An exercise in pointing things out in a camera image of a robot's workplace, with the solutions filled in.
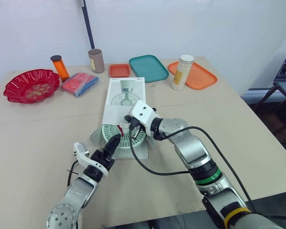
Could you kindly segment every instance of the beige table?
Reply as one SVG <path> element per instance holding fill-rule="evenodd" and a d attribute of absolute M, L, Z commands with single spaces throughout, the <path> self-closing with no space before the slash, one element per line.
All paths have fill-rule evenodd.
<path fill-rule="evenodd" d="M 203 57 L 198 63 L 218 77 L 202 90 L 175 92 L 172 76 L 146 84 L 147 103 L 162 117 L 180 117 L 205 129 L 226 155 L 253 199 L 286 192 L 286 151 L 251 109 Z M 163 61 L 165 65 L 172 61 Z M 68 68 L 90 72 L 88 67 Z M 9 74 L 11 78 L 17 73 Z M 84 141 L 102 121 L 108 86 L 102 83 L 82 98 L 56 92 L 39 104 L 6 102 L 0 87 L 0 229 L 42 229 L 48 211 L 62 198 L 71 163 L 72 144 Z M 103 104 L 93 98 L 102 94 Z M 235 178 L 207 138 L 196 133 L 214 161 L 241 193 Z M 149 147 L 144 163 L 159 172 L 184 169 L 168 141 Z M 133 160 L 117 160 L 83 211 L 83 228 L 97 229 L 204 209 L 202 195 L 189 175 L 159 177 Z"/>

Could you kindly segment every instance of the white lid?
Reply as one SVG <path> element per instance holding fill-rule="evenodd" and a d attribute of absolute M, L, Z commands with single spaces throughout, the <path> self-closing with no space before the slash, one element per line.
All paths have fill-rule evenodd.
<path fill-rule="evenodd" d="M 193 62 L 194 61 L 194 57 L 192 55 L 189 55 L 189 54 L 181 55 L 180 59 L 182 61 L 186 61 L 186 62 Z"/>

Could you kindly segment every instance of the red bowl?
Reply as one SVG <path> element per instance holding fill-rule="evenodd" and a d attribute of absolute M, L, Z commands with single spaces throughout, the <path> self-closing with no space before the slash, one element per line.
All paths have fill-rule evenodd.
<path fill-rule="evenodd" d="M 59 83 L 59 75 L 52 70 L 31 70 L 13 78 L 5 86 L 3 95 L 10 102 L 32 104 L 53 95 Z"/>

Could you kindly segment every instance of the yellow ring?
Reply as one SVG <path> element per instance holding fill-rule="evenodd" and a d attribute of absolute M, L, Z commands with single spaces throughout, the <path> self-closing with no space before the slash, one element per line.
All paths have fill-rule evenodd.
<path fill-rule="evenodd" d="M 226 228 L 226 229 L 229 229 L 229 228 L 228 228 L 228 222 L 229 222 L 229 220 L 230 220 L 233 216 L 235 216 L 236 214 L 238 214 L 238 213 L 240 213 L 240 212 L 244 212 L 244 211 L 251 212 L 251 211 L 250 211 L 249 209 L 247 209 L 247 208 L 237 208 L 237 209 L 231 211 L 231 212 L 225 217 L 225 220 L 224 220 L 225 228 Z"/>

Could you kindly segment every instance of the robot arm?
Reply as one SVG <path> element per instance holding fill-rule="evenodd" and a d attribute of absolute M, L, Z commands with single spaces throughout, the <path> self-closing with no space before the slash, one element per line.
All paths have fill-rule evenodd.
<path fill-rule="evenodd" d="M 100 151 L 96 150 L 91 158 L 87 158 L 88 150 L 85 146 L 74 144 L 74 152 L 79 163 L 86 167 L 74 182 L 68 187 L 62 200 L 48 214 L 46 226 L 48 229 L 75 228 L 79 212 L 86 207 L 99 187 L 103 176 L 114 164 L 112 155 L 121 140 L 121 135 L 113 136 Z"/>
<path fill-rule="evenodd" d="M 134 137 L 144 128 L 146 134 L 156 140 L 188 127 L 182 119 L 160 118 L 141 100 L 132 107 L 126 120 L 134 130 Z M 202 202 L 218 228 L 281 229 L 267 218 L 251 213 L 198 137 L 186 130 L 170 137 L 169 141 L 204 195 Z"/>

